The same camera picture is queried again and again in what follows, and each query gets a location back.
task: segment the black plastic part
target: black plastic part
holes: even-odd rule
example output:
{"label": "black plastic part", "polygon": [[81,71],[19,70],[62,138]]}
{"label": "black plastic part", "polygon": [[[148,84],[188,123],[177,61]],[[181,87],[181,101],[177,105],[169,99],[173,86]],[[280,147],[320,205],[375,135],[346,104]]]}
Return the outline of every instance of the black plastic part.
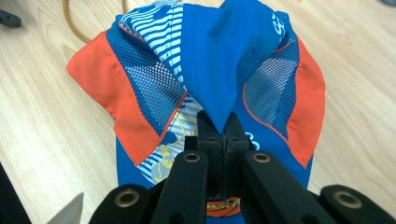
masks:
{"label": "black plastic part", "polygon": [[318,201],[339,223],[396,224],[395,219],[369,198],[345,186],[323,188]]}
{"label": "black plastic part", "polygon": [[179,153],[150,223],[205,223],[207,166],[205,153]]}
{"label": "black plastic part", "polygon": [[0,23],[8,27],[20,27],[21,18],[0,10]]}
{"label": "black plastic part", "polygon": [[232,113],[227,120],[223,132],[223,172],[222,191],[223,199],[240,197],[244,177],[242,174],[242,162],[244,155],[253,149],[250,140],[245,135],[238,117]]}
{"label": "black plastic part", "polygon": [[223,167],[222,139],[204,110],[197,114],[197,129],[197,149],[210,158],[210,168],[207,174],[207,196],[218,198],[220,196]]}
{"label": "black plastic part", "polygon": [[0,162],[0,223],[32,223]]}
{"label": "black plastic part", "polygon": [[249,151],[244,175],[268,223],[336,223],[272,154]]}
{"label": "black plastic part", "polygon": [[137,185],[123,185],[107,194],[90,223],[145,223],[143,218],[148,204],[148,190]]}

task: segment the black object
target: black object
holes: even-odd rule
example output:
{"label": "black object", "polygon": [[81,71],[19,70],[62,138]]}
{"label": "black object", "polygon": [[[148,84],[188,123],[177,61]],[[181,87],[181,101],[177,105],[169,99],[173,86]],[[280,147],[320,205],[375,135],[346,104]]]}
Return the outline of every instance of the black object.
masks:
{"label": "black object", "polygon": [[354,189],[329,186],[319,196],[304,189],[275,156],[253,150],[235,114],[223,134],[204,111],[197,125],[198,135],[186,137],[167,179],[150,190],[136,185],[112,190],[90,223],[205,223],[207,197],[237,196],[246,223],[396,224]]}
{"label": "black object", "polygon": [[21,18],[0,10],[0,23],[8,27],[20,27]]}
{"label": "black object", "polygon": [[0,162],[0,224],[31,223]]}

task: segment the screw hole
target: screw hole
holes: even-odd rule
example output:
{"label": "screw hole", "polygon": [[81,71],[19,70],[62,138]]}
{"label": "screw hole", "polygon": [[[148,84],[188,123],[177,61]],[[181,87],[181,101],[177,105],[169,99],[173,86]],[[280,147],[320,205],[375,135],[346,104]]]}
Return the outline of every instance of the screw hole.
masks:
{"label": "screw hole", "polygon": [[346,191],[336,191],[333,197],[338,203],[345,207],[353,209],[362,207],[361,200]]}
{"label": "screw hole", "polygon": [[134,189],[126,189],[117,194],[115,203],[118,207],[129,207],[137,203],[139,193]]}

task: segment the metal blade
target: metal blade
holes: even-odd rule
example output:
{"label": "metal blade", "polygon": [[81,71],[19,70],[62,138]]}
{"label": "metal blade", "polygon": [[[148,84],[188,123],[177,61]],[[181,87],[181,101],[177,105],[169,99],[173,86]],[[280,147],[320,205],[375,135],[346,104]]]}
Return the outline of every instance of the metal blade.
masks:
{"label": "metal blade", "polygon": [[64,207],[48,224],[78,224],[82,213],[84,193],[80,193]]}

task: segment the striped fabric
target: striped fabric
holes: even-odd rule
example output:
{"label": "striped fabric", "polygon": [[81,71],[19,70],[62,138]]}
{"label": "striped fabric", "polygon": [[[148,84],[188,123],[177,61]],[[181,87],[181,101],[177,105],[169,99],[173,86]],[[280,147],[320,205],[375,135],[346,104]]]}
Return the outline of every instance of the striped fabric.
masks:
{"label": "striped fabric", "polygon": [[120,27],[144,39],[180,82],[180,39],[183,3],[162,0],[124,15]]}
{"label": "striped fabric", "polygon": [[153,167],[156,164],[160,164],[164,160],[164,155],[161,152],[161,147],[167,147],[169,150],[168,160],[173,163],[176,155],[184,149],[184,137],[186,135],[195,135],[196,133],[196,115],[202,110],[201,106],[192,97],[187,96],[183,102],[183,105],[177,111],[172,119],[171,125],[169,126],[167,133],[173,135],[173,140],[164,140],[153,153],[146,158],[137,168],[140,170],[142,175],[152,184],[157,184],[161,180],[167,177],[167,173],[162,173],[161,176],[153,171]]}

